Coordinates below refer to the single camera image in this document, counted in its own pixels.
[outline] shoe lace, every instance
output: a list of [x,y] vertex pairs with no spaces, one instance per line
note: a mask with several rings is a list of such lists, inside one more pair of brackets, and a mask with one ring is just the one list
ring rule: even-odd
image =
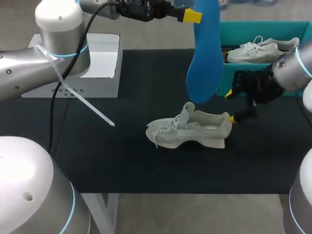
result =
[[171,121],[171,123],[168,124],[168,126],[160,126],[156,132],[153,133],[154,138],[153,138],[153,143],[155,144],[155,146],[158,148],[158,145],[156,143],[156,136],[158,133],[166,133],[169,132],[170,130],[174,129],[174,130],[178,130],[178,120],[179,120],[180,115],[177,115],[174,120]]
[[262,36],[257,36],[254,41],[251,43],[251,42],[248,42],[246,44],[243,44],[243,45],[240,45],[239,47],[240,48],[245,48],[245,54],[250,56],[250,57],[255,57],[255,54],[258,50],[262,50],[261,46],[257,45],[255,43],[255,41],[258,39],[258,38],[261,38],[261,42],[263,42],[263,37]]

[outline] shoe sole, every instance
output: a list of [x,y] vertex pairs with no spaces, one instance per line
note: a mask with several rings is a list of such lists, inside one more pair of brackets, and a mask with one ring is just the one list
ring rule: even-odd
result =
[[182,145],[183,143],[185,143],[187,141],[196,141],[196,142],[202,144],[203,146],[209,147],[209,148],[215,148],[215,149],[224,149],[225,148],[224,140],[213,140],[213,139],[184,140],[184,141],[180,141],[180,142],[177,142],[177,143],[156,142],[156,144],[158,146],[161,146],[161,147],[164,147],[164,148],[176,149],[180,145]]

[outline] shoe tongue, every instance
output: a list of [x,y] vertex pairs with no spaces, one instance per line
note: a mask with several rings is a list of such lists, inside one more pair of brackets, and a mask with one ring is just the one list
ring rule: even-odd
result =
[[187,102],[181,111],[181,114],[178,118],[177,123],[179,125],[187,124],[190,120],[190,115],[194,112],[194,110],[195,110],[195,105],[191,102]]

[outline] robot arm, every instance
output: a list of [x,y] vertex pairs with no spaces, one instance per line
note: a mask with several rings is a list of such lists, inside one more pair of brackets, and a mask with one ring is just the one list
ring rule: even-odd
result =
[[261,71],[237,71],[232,89],[225,96],[232,99],[244,93],[248,108],[234,114],[229,120],[240,122],[255,116],[258,104],[266,104],[285,91],[297,92],[305,88],[303,103],[312,112],[312,40],[294,51],[281,56]]
[[[176,17],[180,22],[200,23],[201,14],[187,8],[174,8],[166,0],[42,0],[36,8],[36,23],[40,29],[43,53],[32,47],[0,52],[0,101],[19,96],[43,85],[58,81],[50,61],[63,74],[85,32],[83,13],[115,20],[120,15],[140,21]],[[87,40],[69,73],[69,78],[84,75],[90,67]]]

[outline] teal box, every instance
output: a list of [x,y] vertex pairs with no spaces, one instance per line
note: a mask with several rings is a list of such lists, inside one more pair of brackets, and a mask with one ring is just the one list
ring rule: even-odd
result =
[[[312,24],[308,21],[222,21],[221,46],[239,47],[247,42],[253,42],[257,36],[263,40],[300,39],[301,44],[312,39]],[[235,71],[257,71],[269,64],[225,63],[223,76],[219,85],[218,96],[225,96],[231,89]],[[285,93],[284,96],[294,96],[294,93]]]

